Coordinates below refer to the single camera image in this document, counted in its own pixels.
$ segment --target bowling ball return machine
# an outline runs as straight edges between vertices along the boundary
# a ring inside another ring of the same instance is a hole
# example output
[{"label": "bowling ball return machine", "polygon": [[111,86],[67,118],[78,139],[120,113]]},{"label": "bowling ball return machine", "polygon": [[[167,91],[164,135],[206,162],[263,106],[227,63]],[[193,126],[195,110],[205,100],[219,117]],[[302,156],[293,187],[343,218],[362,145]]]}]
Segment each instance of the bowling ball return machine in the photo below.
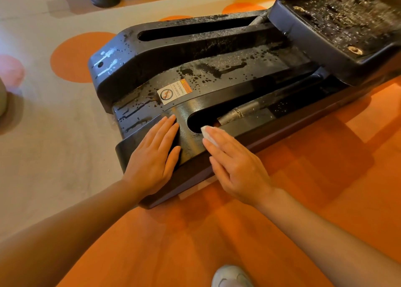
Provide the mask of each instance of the bowling ball return machine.
[{"label": "bowling ball return machine", "polygon": [[212,176],[201,127],[260,151],[400,75],[400,32],[400,0],[276,0],[266,11],[132,26],[88,66],[118,123],[123,170],[160,119],[180,124],[178,164],[140,202],[149,209]]}]

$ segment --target shoe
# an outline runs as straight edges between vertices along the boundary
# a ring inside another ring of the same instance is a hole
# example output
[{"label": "shoe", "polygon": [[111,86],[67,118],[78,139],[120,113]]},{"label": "shoe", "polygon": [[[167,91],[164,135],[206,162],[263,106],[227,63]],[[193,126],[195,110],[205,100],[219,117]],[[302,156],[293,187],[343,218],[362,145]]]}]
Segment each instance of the shoe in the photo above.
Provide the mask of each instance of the shoe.
[{"label": "shoe", "polygon": [[247,274],[238,266],[224,265],[213,276],[212,287],[219,287],[223,280],[237,280],[243,287],[253,287]]}]

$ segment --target orange floor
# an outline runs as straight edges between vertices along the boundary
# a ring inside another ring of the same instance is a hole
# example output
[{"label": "orange floor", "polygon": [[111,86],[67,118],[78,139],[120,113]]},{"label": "orange floor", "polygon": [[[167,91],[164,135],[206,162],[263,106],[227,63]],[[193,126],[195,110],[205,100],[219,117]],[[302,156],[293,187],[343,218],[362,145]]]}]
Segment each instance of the orange floor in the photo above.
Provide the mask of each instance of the orange floor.
[{"label": "orange floor", "polygon": [[[259,153],[274,182],[401,261],[401,77]],[[134,209],[60,283],[210,286],[236,264],[255,286],[331,286],[258,211],[218,182],[152,210]]]}]

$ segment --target person's right hand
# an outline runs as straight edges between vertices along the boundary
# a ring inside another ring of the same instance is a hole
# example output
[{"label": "person's right hand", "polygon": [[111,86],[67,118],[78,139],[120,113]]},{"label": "person's right hand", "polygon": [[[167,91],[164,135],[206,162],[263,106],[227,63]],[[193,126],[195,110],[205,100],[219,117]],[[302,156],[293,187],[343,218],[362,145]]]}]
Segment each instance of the person's right hand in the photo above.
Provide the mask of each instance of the person's right hand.
[{"label": "person's right hand", "polygon": [[223,189],[243,203],[258,207],[274,189],[260,159],[222,129],[207,127],[206,131],[218,144],[216,147],[203,139]]}]

